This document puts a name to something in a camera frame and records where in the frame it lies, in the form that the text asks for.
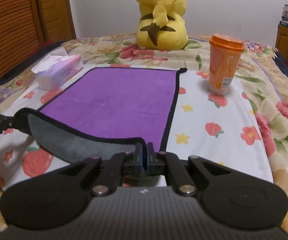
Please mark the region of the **purple and grey towel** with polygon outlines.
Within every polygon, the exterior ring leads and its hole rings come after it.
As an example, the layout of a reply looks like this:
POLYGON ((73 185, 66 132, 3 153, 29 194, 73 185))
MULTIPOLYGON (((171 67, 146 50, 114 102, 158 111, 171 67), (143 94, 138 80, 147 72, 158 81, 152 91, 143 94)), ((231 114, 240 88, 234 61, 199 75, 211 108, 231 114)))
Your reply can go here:
POLYGON ((110 159, 147 143, 167 147, 186 70, 96 67, 39 109, 15 113, 21 132, 55 157, 76 163, 110 159))

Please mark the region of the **white strawberry print cloth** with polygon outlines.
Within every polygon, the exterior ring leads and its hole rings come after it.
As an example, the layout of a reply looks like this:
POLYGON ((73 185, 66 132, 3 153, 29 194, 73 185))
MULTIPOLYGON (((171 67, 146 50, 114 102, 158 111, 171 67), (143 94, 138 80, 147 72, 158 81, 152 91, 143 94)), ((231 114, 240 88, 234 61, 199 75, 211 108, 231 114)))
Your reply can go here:
MULTIPOLYGON (((180 92, 167 142, 167 151, 181 159, 205 159, 272 181, 261 132, 267 120, 252 111, 241 83, 233 81, 224 96, 208 91, 207 81, 189 70, 180 76, 180 92)), ((39 151, 28 135, 8 130, 0 134, 0 185, 3 189, 41 173, 40 165, 26 163, 39 151)))

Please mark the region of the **pink tissue box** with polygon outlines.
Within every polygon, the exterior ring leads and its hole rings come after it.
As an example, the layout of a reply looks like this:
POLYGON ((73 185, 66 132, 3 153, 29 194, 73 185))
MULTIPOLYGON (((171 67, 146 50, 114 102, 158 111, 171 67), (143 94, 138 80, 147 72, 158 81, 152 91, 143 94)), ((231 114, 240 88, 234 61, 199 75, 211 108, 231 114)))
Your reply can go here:
POLYGON ((41 90, 54 91, 82 68, 81 55, 69 55, 64 47, 60 47, 44 56, 31 71, 41 90))

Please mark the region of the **wooden slatted wardrobe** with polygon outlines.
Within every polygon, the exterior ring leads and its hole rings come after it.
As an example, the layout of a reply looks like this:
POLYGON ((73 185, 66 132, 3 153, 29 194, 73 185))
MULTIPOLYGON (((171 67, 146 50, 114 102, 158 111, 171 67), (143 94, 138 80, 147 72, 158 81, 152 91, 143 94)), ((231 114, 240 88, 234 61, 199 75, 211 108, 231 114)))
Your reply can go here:
POLYGON ((0 78, 43 42, 36 0, 0 0, 0 78))

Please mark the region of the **wooden door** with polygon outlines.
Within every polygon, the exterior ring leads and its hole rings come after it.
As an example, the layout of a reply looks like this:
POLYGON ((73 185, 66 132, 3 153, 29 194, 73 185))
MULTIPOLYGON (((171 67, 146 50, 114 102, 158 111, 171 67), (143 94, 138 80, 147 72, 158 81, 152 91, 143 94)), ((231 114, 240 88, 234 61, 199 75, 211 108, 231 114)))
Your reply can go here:
POLYGON ((45 41, 59 42, 76 38, 70 0, 37 0, 45 41))

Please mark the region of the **orange lidded cup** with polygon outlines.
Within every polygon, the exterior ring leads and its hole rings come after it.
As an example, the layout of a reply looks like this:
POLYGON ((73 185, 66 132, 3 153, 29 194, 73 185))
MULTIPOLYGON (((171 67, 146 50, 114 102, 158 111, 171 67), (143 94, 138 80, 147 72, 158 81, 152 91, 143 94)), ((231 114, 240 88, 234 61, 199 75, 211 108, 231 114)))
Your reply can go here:
POLYGON ((209 39, 210 59, 208 88, 218 95, 228 93, 237 70, 244 42, 228 35, 213 34, 209 39))

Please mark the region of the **floral bed quilt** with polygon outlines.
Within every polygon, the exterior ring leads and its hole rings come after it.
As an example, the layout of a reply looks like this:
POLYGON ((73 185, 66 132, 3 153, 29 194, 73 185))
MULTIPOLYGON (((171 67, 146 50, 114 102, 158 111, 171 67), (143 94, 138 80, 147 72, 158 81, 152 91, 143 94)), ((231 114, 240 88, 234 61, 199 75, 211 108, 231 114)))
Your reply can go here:
MULTIPOLYGON (((11 81, 0 86, 0 114, 13 116, 22 108, 39 109, 96 67, 165 70, 184 68, 186 72, 195 71, 198 76, 205 79, 208 89, 210 44, 204 38, 191 38, 183 49, 173 51, 141 48, 137 45, 133 34, 81 38, 65 42, 60 47, 64 47, 69 55, 82 56, 82 70, 54 91, 39 88, 36 77, 31 71, 32 68, 23 70, 11 81)), ((233 81, 239 81, 253 113, 267 120, 268 127, 261 134, 265 136, 264 145, 271 147, 268 161, 273 180, 270 182, 281 187, 288 197, 288 78, 280 71, 276 61, 277 55, 271 47, 246 42, 228 93, 233 81)), ((41 173, 28 179, 70 164, 55 157, 38 143, 37 145, 39 151, 30 158, 26 165, 28 167, 40 165, 41 173)), ((146 153, 147 146, 146 152, 143 152, 141 174, 126 176, 124 180, 126 185, 145 189, 149 185, 164 186, 166 184, 164 176, 148 176, 146 153)), ((6 189, 0 185, 0 198, 6 189)), ((6 228, 7 224, 0 212, 0 233, 6 228)), ((288 233, 288 211, 283 219, 282 229, 288 233)))

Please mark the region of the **yellow Pikachu plush toy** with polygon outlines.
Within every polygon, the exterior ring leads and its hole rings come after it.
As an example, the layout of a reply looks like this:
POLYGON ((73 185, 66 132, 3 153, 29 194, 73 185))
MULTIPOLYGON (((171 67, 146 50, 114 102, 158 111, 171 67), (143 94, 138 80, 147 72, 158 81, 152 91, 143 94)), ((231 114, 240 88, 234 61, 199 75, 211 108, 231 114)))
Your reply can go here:
POLYGON ((181 50, 188 42, 183 16, 186 0, 136 0, 140 20, 136 40, 141 48, 181 50))

